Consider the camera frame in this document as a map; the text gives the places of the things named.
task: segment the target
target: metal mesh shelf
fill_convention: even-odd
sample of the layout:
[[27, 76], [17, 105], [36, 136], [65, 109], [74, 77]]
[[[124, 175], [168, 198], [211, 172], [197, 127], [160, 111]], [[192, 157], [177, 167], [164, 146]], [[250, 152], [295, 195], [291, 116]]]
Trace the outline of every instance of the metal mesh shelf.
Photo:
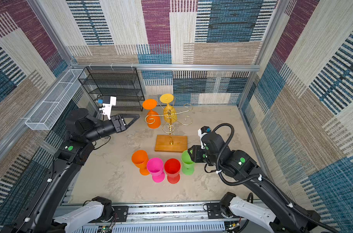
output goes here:
[[78, 80], [92, 100], [102, 96], [117, 97], [113, 110], [142, 111], [144, 94], [136, 69], [131, 67], [86, 67]]
[[81, 84], [77, 78], [81, 76], [86, 76], [82, 69], [69, 70], [25, 124], [31, 130], [51, 130], [80, 87]]

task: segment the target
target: black wire shelf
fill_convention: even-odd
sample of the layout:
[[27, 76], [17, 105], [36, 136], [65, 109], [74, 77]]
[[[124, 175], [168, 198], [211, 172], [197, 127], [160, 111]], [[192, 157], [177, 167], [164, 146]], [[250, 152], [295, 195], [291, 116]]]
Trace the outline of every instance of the black wire shelf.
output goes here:
[[86, 67], [85, 78], [79, 81], [84, 86], [97, 107], [101, 107], [96, 101], [103, 96], [117, 97], [113, 110], [142, 111], [144, 93], [140, 86], [140, 80], [135, 68], [131, 67]]

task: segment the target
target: cable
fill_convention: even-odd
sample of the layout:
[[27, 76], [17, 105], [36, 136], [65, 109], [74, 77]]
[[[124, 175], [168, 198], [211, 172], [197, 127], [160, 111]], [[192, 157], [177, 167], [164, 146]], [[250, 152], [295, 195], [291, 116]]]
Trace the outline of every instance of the cable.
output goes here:
[[207, 167], [207, 164], [205, 164], [205, 167], [204, 167], [204, 170], [205, 170], [206, 173], [216, 172], [216, 170], [207, 171], [207, 170], [206, 170], [206, 167]]
[[[218, 153], [218, 156], [217, 156], [217, 160], [216, 160], [216, 169], [217, 171], [221, 171], [220, 169], [220, 156], [222, 155], [223, 151], [225, 150], [225, 148], [228, 146], [228, 143], [231, 141], [232, 137], [233, 137], [233, 134], [235, 133], [235, 130], [233, 128], [233, 126], [231, 124], [228, 124], [228, 123], [223, 123], [223, 124], [220, 124], [218, 125], [217, 127], [215, 127], [213, 129], [213, 132], [215, 132], [217, 129], [219, 129], [220, 127], [222, 126], [228, 126], [231, 128], [231, 134], [230, 136], [228, 137], [227, 141], [224, 143], [224, 145], [221, 147], [221, 149], [219, 150], [219, 153]], [[221, 172], [218, 172], [218, 175], [220, 177], [220, 179], [223, 181], [223, 183], [225, 183], [226, 185], [229, 185], [229, 186], [236, 186], [236, 185], [240, 185], [240, 184], [243, 184], [245, 182], [248, 182], [254, 178], [258, 178], [262, 175], [260, 174], [255, 174], [255, 175], [250, 175], [248, 176], [247, 178], [245, 179], [242, 179], [242, 180], [239, 180], [239, 181], [236, 181], [236, 182], [229, 182], [227, 181]], [[277, 192], [277, 194], [280, 196], [280, 198], [284, 201], [284, 203], [286, 205], [289, 205], [291, 204], [291, 202], [284, 196], [284, 194], [282, 193], [282, 191], [274, 184], [272, 183], [271, 180], [269, 180], [268, 178], [266, 177], [262, 177], [262, 180], [266, 181], [268, 184], [270, 184], [272, 186], [272, 188]], [[300, 216], [304, 217], [305, 219], [307, 219], [308, 221], [318, 225], [318, 226], [321, 226], [333, 233], [338, 233], [338, 231], [336, 229], [334, 229], [333, 227], [330, 227], [322, 222], [319, 222], [319, 221], [316, 221], [310, 217], [308, 217], [307, 215], [305, 215], [304, 213], [302, 213], [300, 210], [298, 210], [296, 207], [292, 206], [291, 208], [294, 209], [294, 212], [296, 212], [297, 214], [299, 214]]]
[[114, 212], [114, 213], [116, 214], [116, 217], [115, 217], [115, 218], [112, 220], [112, 222], [110, 223], [109, 228], [112, 226], [112, 223], [113, 223], [114, 220], [115, 220], [114, 225], [116, 225], [118, 215], [117, 215], [116, 212]]
[[[253, 201], [254, 201], [253, 193], [249, 193], [248, 198], [246, 199], [246, 201], [247, 202], [250, 201], [251, 203], [253, 203]], [[248, 225], [248, 223], [249, 223], [249, 220], [247, 219], [245, 221], [244, 225], [242, 225], [242, 227], [239, 229], [239, 231], [237, 231], [237, 233], [242, 232], [245, 229], [245, 227]]]
[[19, 229], [17, 229], [17, 231], [15, 233], [20, 231], [20, 229], [23, 227], [24, 223], [25, 223], [25, 221], [21, 224], [21, 226], [19, 227]]
[[55, 170], [55, 160], [52, 158], [52, 172], [51, 172], [51, 177], [50, 177], [50, 179], [52, 179], [53, 170]]
[[93, 151], [99, 149], [99, 148], [102, 147], [102, 146], [104, 146], [104, 145], [107, 144], [109, 141], [110, 141], [110, 136], [109, 136], [109, 140], [108, 140], [106, 143], [104, 143], [103, 145], [99, 146], [98, 148], [93, 149]]

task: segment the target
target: red wire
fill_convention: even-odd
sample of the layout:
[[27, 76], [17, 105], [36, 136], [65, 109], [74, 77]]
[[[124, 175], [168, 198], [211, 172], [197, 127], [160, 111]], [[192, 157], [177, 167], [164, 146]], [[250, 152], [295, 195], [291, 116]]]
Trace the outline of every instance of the red wire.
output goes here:
[[109, 228], [112, 226], [112, 223], [114, 222], [114, 220], [115, 220], [115, 222], [114, 222], [114, 225], [113, 225], [113, 226], [116, 225], [116, 222], [117, 222], [117, 213], [115, 213], [115, 214], [116, 214], [116, 217], [114, 217], [114, 219], [113, 219], [112, 222], [110, 223]]

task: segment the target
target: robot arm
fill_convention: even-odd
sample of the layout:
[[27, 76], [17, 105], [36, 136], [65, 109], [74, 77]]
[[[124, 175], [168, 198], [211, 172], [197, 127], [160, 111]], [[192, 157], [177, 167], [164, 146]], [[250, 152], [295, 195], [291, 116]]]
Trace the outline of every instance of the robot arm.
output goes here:
[[[125, 118], [132, 118], [132, 121], [127, 123]], [[52, 166], [42, 179], [34, 198], [14, 224], [4, 226], [1, 233], [64, 232], [64, 227], [72, 232], [83, 226], [83, 220], [76, 221], [75, 218], [73, 220], [63, 216], [53, 222], [53, 214], [72, 179], [95, 149], [92, 142], [125, 131], [138, 118], [138, 114], [117, 114], [109, 120], [101, 121], [92, 117], [87, 109], [71, 111], [65, 120], [67, 138], [55, 153]], [[98, 216], [99, 219], [107, 220], [112, 216], [110, 200], [97, 197], [90, 203], [93, 203], [93, 207], [85, 206], [82, 213], [74, 214], [84, 217], [85, 221], [97, 219]]]
[[[231, 134], [226, 142], [215, 132], [222, 126], [231, 128]], [[321, 226], [337, 233], [334, 228], [319, 222], [318, 213], [305, 210], [292, 201], [265, 176], [263, 170], [247, 153], [241, 150], [231, 151], [228, 143], [233, 133], [233, 126], [227, 123], [220, 124], [213, 130], [204, 126], [198, 132], [202, 135], [201, 145], [204, 149], [200, 145], [194, 145], [188, 149], [188, 153], [195, 163], [216, 166], [216, 172], [225, 184], [230, 186], [243, 184], [248, 187], [270, 210], [255, 208], [248, 202], [242, 202], [234, 194], [227, 193], [220, 202], [221, 212], [225, 216], [247, 217], [270, 232], [308, 233], [316, 226]], [[226, 181], [223, 173], [234, 178], [236, 182]]]

